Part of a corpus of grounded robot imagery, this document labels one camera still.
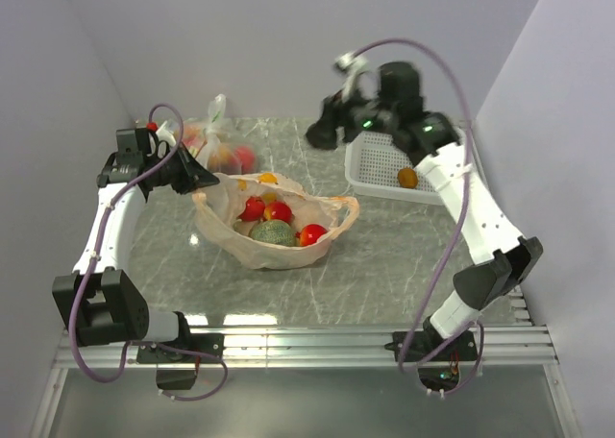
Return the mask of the beige plastic bag orange prints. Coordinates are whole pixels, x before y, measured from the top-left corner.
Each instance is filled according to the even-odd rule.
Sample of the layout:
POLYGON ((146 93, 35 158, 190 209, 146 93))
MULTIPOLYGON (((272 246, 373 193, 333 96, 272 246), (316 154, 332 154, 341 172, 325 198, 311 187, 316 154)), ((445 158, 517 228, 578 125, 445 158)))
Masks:
POLYGON ((208 242, 219 246, 248 269, 287 270, 309 266, 325 256, 333 241, 359 216, 356 198, 311 195, 298 182, 279 173, 230 176, 219 173, 217 177, 219 184, 192 194, 195 224, 208 242), (289 205, 293 230, 318 224, 327 230, 326 234, 312 245, 292 247, 250 238, 248 231, 253 225, 240 227, 238 215, 249 197, 268 193, 289 205))

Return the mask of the white perforated plastic basket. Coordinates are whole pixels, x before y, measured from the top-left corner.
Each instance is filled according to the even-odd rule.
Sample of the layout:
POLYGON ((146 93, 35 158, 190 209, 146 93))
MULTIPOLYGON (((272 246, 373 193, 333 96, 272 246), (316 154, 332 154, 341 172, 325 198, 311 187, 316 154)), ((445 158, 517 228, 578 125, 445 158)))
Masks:
POLYGON ((412 168, 412 164, 388 134, 363 132, 346 147, 345 177, 356 194, 441 206, 439 196, 423 176, 418 176, 414 188, 399 184, 398 172, 404 168, 412 168))

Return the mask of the red fake apple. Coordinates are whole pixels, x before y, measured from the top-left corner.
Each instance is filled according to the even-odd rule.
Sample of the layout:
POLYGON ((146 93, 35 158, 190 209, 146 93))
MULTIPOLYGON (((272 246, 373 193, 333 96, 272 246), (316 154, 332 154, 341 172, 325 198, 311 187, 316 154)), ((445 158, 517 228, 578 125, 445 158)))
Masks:
POLYGON ((280 220, 290 224, 293 219, 293 212, 285 202, 275 201, 265 207, 263 218, 266 221, 280 220))
POLYGON ((251 196, 245 202, 244 210, 237 216, 242 222, 255 222, 262 218, 266 204, 259 196, 251 196))
POLYGON ((296 234, 298 239, 298 245, 300 247, 305 247, 315 244, 319 240, 319 238, 327 232, 328 230, 321 225, 308 224, 296 234))

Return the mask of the green netted fake melon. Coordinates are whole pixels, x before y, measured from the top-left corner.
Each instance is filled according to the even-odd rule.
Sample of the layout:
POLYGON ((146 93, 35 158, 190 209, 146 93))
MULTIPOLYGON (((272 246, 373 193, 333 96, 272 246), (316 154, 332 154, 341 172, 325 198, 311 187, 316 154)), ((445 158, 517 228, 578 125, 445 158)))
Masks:
POLYGON ((282 220, 263 221, 255 225, 249 237, 255 241, 267 244, 294 247, 296 244, 295 231, 282 220))

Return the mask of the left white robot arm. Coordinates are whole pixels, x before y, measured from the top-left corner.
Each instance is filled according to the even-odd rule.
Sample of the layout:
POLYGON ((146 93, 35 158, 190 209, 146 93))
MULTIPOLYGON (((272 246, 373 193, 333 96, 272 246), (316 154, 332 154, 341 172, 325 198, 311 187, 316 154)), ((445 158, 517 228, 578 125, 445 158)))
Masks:
POLYGON ((180 195, 219 180, 188 152, 172 150, 147 128, 116 133, 117 149, 97 177, 97 212, 86 247, 72 272, 55 278, 52 295, 78 347, 116 342, 160 342, 170 362, 190 358, 194 341, 178 312, 149 307, 128 276, 135 226, 158 187, 180 195))

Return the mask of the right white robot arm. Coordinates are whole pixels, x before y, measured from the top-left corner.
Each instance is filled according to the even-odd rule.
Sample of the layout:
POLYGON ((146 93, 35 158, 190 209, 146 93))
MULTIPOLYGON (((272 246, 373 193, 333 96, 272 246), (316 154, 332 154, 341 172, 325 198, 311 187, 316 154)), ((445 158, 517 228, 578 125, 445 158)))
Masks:
POLYGON ((452 294, 424 324, 425 353, 444 360, 456 349, 455 334, 527 277, 543 254, 542 244, 524 237, 506 218, 471 161, 469 139, 443 113, 425 110, 420 75, 411 63, 380 66, 373 99, 359 88, 367 71, 364 60, 345 55, 335 67, 343 86, 324 100, 320 118, 307 130, 308 143, 333 150, 362 132, 390 135, 435 190, 469 249, 472 265, 455 274, 452 294))

